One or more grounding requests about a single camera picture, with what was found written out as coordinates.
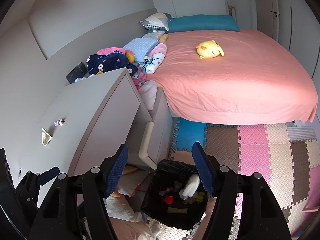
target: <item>door handle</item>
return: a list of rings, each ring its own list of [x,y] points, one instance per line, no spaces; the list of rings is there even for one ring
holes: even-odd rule
[[[278,13],[277,12],[274,12],[274,11],[270,11],[270,12],[273,12],[275,14],[275,16],[278,17]]]

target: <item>white plush toy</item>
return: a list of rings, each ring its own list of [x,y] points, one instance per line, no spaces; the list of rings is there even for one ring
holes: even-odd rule
[[[188,197],[193,197],[199,187],[200,179],[198,174],[193,174],[190,176],[184,189],[180,190],[180,198],[187,199]]]

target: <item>pink bed sheet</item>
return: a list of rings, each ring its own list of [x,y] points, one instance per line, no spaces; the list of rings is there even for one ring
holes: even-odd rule
[[[225,56],[200,59],[195,46],[215,40]],[[171,33],[164,62],[147,80],[164,89],[180,117],[216,124],[313,121],[318,96],[301,64],[259,31]]]

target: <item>dresser drawer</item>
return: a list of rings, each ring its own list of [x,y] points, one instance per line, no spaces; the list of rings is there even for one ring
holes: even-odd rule
[[[140,102],[127,76],[121,80],[95,123],[78,160],[73,175],[100,166],[125,143]]]

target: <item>light blue cushion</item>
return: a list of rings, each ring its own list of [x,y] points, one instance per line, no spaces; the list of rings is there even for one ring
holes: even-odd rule
[[[198,14],[193,16],[183,16],[173,18],[168,22],[168,27],[169,31],[167,33],[205,30],[240,31],[238,25],[230,15]]]
[[[159,43],[154,38],[136,38],[126,44],[123,48],[131,50],[135,56],[134,61],[142,63],[144,57]]]

